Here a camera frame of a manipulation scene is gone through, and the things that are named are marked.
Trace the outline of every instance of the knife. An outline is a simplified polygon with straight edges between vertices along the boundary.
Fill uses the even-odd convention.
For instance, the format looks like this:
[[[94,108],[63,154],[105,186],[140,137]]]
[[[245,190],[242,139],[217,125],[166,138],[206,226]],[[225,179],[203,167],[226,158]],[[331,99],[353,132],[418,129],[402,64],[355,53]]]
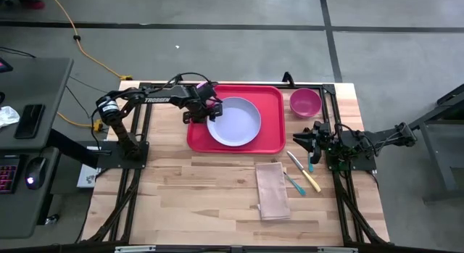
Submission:
[[[318,183],[316,183],[316,181],[314,181],[314,179],[312,179],[311,176],[309,174],[307,174],[307,172],[303,168],[303,165],[301,163],[299,163],[298,159],[290,151],[287,151],[287,154],[289,155],[290,159],[295,163],[295,165],[298,167],[298,169],[303,173],[303,175],[306,177],[306,179],[311,183],[312,187],[317,192],[320,192],[320,187],[319,187]]]

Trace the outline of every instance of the computer mouse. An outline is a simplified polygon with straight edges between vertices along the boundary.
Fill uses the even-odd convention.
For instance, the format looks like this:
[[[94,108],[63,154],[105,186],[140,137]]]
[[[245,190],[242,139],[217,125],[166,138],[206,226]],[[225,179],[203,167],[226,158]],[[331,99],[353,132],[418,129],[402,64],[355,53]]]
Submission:
[[[29,189],[36,190],[44,184],[46,173],[46,159],[35,157],[25,168],[25,182]]]

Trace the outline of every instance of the wooden table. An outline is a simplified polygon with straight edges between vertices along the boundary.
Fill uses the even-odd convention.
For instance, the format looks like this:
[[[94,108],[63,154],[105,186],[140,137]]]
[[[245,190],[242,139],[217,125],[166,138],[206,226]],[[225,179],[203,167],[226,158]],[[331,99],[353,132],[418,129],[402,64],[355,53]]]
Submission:
[[[138,87],[139,83],[123,81],[120,89]],[[336,83],[335,87],[341,121],[353,129],[363,130],[354,85]],[[186,143],[187,125],[181,119],[183,110],[170,104],[154,105],[148,135],[149,161],[142,171],[138,188],[130,243],[342,245],[334,182],[324,157],[319,164],[314,165],[311,174],[322,188],[318,194],[285,153],[289,150],[302,164],[307,163],[307,152],[292,141],[291,135],[302,131],[304,127],[312,127],[314,120],[323,121],[322,114],[310,120],[295,118],[289,108],[289,97],[293,91],[282,90],[286,146],[281,153],[274,155],[194,152]],[[119,100],[118,104],[121,107],[124,101]],[[329,107],[329,115],[333,119],[331,111]],[[124,119],[128,130],[131,120],[131,116]],[[108,139],[114,140],[116,136],[110,132]],[[305,189],[307,195],[300,196],[286,181],[291,219],[262,222],[257,209],[254,165],[270,162],[274,157],[283,163],[287,173]],[[98,178],[83,239],[94,235],[113,210],[120,175],[121,170],[114,169]],[[378,235],[388,240],[381,201],[373,178],[365,172],[353,172],[353,181],[361,213]],[[352,238],[355,238],[349,213],[347,219]]]

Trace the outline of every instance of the pink bowl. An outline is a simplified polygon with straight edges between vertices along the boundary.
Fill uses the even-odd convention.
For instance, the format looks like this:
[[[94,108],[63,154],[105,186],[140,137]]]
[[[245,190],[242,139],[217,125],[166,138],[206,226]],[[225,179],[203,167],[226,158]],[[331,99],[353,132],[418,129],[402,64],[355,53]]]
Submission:
[[[301,88],[290,96],[290,109],[300,118],[309,118],[319,113],[322,101],[317,93]]]

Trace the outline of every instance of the black cable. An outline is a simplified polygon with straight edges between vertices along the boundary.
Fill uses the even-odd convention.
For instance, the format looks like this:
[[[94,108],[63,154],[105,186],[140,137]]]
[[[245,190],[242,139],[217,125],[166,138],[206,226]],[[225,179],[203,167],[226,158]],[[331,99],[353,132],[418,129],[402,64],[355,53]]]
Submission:
[[[101,169],[99,173],[96,174],[95,178],[100,177],[103,173],[105,173],[108,170],[108,168]]]
[[[92,116],[91,116],[91,128],[90,128],[90,134],[92,135],[92,137],[94,138],[95,142],[96,142],[96,147],[100,150],[100,143],[99,143],[99,140],[95,137],[95,134],[94,134],[94,115],[96,114],[96,111],[98,111],[98,108],[96,108],[94,110],[94,112],[92,112]]]
[[[77,81],[77,82],[79,82],[79,83],[82,83],[83,85],[85,85],[85,86],[87,86],[87,87],[89,87],[89,88],[92,88],[93,90],[101,91],[101,92],[104,93],[104,94],[108,94],[107,91],[103,91],[103,90],[101,90],[101,89],[98,89],[98,88],[96,88],[96,87],[93,87],[93,86],[91,86],[91,85],[88,85],[87,83],[84,83],[83,81],[78,80],[78,79],[74,78],[74,77],[71,76],[71,75],[70,75],[70,78],[73,79],[73,80],[75,80],[75,81]]]
[[[72,95],[72,97],[74,97],[74,100],[79,104],[80,108],[82,108],[82,110],[84,110],[84,112],[86,112],[86,115],[87,115],[87,118],[90,117],[90,115],[88,115],[88,112],[86,110],[86,108],[84,108],[84,106],[80,103],[80,101],[78,100],[78,98],[74,95],[74,93],[71,91],[71,89],[69,87],[66,86],[66,89],[70,92],[70,94]]]
[[[197,72],[183,72],[183,73],[180,73],[180,74],[176,75],[176,78],[178,76],[182,76],[182,75],[198,75],[200,77],[203,77],[208,83],[211,83],[210,79],[206,78],[206,76],[204,76],[204,75],[202,75],[200,73],[197,73]]]
[[[16,55],[19,55],[21,57],[30,57],[29,55],[27,54],[21,54],[21,53],[16,53],[16,52],[11,52],[11,51],[7,51],[7,50],[3,50],[3,49],[0,49],[0,51],[4,52],[4,53],[8,53],[8,54],[16,54]]]
[[[377,185],[377,189],[379,189],[378,187],[378,181],[377,181],[377,177],[372,173],[371,170],[366,170],[366,172],[372,176],[372,178],[374,178],[374,181],[376,182],[376,185]]]
[[[198,75],[198,76],[204,78],[208,83],[212,83],[210,79],[208,79],[206,76],[204,76],[204,75],[202,75],[200,73],[197,73],[197,72],[182,72],[180,74],[175,75],[173,78],[169,79],[169,81],[167,83],[165,83],[163,86],[161,86],[160,88],[156,88],[156,89],[150,91],[149,94],[153,94],[153,93],[156,93],[158,91],[161,91],[166,86],[168,86],[170,83],[172,83],[176,78],[179,78],[182,75]]]
[[[377,150],[377,154],[380,154],[380,151],[382,150],[382,148],[385,146],[386,142],[389,141],[391,138],[393,138],[395,135],[397,135],[399,132],[395,132],[393,134],[391,134],[388,138],[385,139],[385,141],[382,141],[382,145],[380,146],[380,148]]]
[[[91,205],[91,199],[88,201],[88,206],[87,206],[86,212],[88,212],[88,210],[90,209],[90,205]],[[82,236],[82,232],[84,232],[84,227],[86,226],[87,216],[88,216],[88,214],[86,214],[86,216],[84,217],[84,222],[82,223],[82,228],[80,229],[79,235],[76,238],[76,240],[74,241],[74,244],[76,244],[76,243],[78,243],[80,241],[80,237]]]
[[[140,136],[140,140],[144,139],[144,134],[143,133],[138,133],[135,135],[135,137]]]
[[[35,55],[29,54],[29,53],[24,52],[24,51],[20,51],[20,50],[16,50],[16,49],[11,49],[11,48],[4,47],[4,46],[0,46],[0,49],[8,50],[8,51],[14,51],[14,52],[17,52],[17,53],[26,54],[28,57],[36,58]]]
[[[355,132],[354,132],[349,126],[344,125],[343,123],[336,123],[335,126],[345,127],[346,129],[349,130],[349,132],[351,133],[351,135],[352,135],[353,137],[356,137]]]
[[[368,140],[368,143],[369,143],[370,147],[372,147],[372,150],[374,152],[374,156],[378,157],[378,152],[376,151],[376,146],[373,144],[373,142],[370,140],[370,138],[367,137],[366,135],[363,135],[362,137],[364,137],[366,140]]]

